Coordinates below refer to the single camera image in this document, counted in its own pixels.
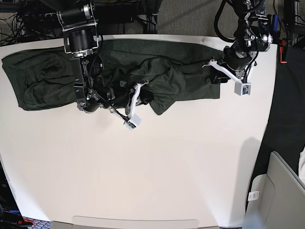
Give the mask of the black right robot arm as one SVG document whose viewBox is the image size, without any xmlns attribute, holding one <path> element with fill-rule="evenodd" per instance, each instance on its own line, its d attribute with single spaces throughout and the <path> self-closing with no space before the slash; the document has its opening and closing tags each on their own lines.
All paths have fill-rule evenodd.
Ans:
<svg viewBox="0 0 305 229">
<path fill-rule="evenodd" d="M 143 89 L 147 80 L 130 86 L 125 81 L 113 86 L 104 83 L 104 64 L 100 57 L 103 37 L 98 33 L 95 11 L 92 0 L 79 0 L 56 12 L 63 32 L 64 51 L 71 55 L 77 107 L 86 113 L 98 108 L 113 111 L 123 108 L 130 115 L 134 107 L 149 104 L 153 94 Z"/>
</svg>

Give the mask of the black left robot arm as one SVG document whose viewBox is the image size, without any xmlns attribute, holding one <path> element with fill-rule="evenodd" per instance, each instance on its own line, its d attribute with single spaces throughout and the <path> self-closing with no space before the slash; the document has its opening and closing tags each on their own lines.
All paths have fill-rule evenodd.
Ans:
<svg viewBox="0 0 305 229">
<path fill-rule="evenodd" d="M 225 37 L 218 24 L 225 5 L 230 5 L 238 17 L 237 29 L 233 38 Z M 251 70 L 256 66 L 258 54 L 269 50 L 273 37 L 270 20 L 265 12 L 263 0 L 223 0 L 214 19 L 216 35 L 231 46 L 224 48 L 224 56 L 216 61 L 219 70 L 211 71 L 211 83 L 226 83 L 236 77 L 248 83 Z"/>
</svg>

